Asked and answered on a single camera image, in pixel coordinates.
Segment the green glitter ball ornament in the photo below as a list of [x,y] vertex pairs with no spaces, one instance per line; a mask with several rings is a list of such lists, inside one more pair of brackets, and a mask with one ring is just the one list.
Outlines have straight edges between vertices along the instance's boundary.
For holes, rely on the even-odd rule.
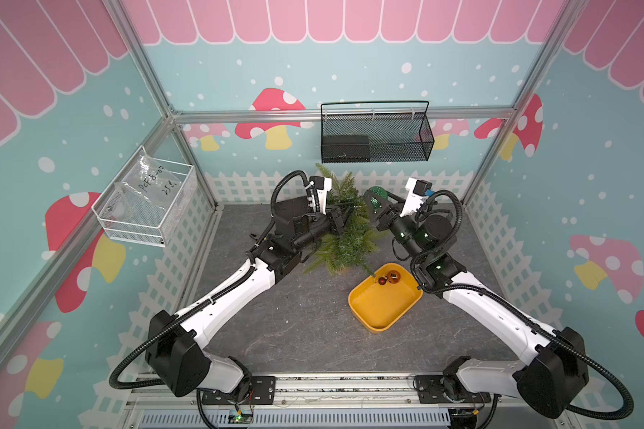
[[375,207],[375,209],[379,209],[383,205],[383,202],[388,200],[387,191],[382,187],[371,187],[368,190],[368,193],[370,193],[370,204],[372,207]]

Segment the orange shiny ball ornament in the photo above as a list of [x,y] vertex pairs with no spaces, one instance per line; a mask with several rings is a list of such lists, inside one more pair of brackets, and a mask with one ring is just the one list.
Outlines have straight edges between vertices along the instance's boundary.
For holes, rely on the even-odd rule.
[[386,279],[391,284],[397,284],[401,280],[401,275],[397,271],[390,271],[387,273]]

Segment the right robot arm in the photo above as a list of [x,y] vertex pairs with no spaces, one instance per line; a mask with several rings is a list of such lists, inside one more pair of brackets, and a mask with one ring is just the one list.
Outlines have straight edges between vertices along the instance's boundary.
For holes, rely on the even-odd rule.
[[[516,356],[514,361],[460,357],[444,370],[445,389],[453,396],[489,393],[523,400],[545,418],[565,411],[586,418],[615,421],[628,418],[634,400],[627,387],[604,366],[587,356],[584,340],[538,321],[480,282],[448,253],[463,223],[463,206],[451,191],[429,192],[419,182],[408,198],[373,187],[364,193],[370,223],[388,231],[402,246],[419,290],[458,307],[495,334]],[[595,411],[573,404],[595,371],[622,398],[615,410]]]

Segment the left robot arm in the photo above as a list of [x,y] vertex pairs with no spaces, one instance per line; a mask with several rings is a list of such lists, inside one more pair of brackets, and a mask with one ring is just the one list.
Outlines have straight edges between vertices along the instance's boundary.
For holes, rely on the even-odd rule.
[[354,211],[351,203],[331,205],[330,178],[288,173],[275,186],[270,220],[246,253],[245,262],[193,304],[155,314],[148,338],[112,371],[111,388],[125,391],[166,386],[176,397],[219,391],[235,404],[252,391],[252,373],[233,357],[208,351],[218,331],[248,303],[304,263],[329,235],[340,235]]

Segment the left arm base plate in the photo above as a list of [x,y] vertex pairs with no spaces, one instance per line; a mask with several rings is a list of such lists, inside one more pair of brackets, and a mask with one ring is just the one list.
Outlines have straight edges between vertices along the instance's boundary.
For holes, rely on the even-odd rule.
[[218,390],[202,391],[201,404],[231,407],[234,407],[235,404],[240,407],[272,405],[276,387],[277,379],[274,376],[252,375],[245,377],[231,393],[223,393]]

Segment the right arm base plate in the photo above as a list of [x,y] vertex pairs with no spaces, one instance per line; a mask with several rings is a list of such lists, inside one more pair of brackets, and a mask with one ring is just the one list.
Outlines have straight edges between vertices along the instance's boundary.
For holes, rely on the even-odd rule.
[[450,377],[443,375],[415,375],[413,389],[420,404],[466,404],[476,408],[490,404],[489,393],[469,393]]

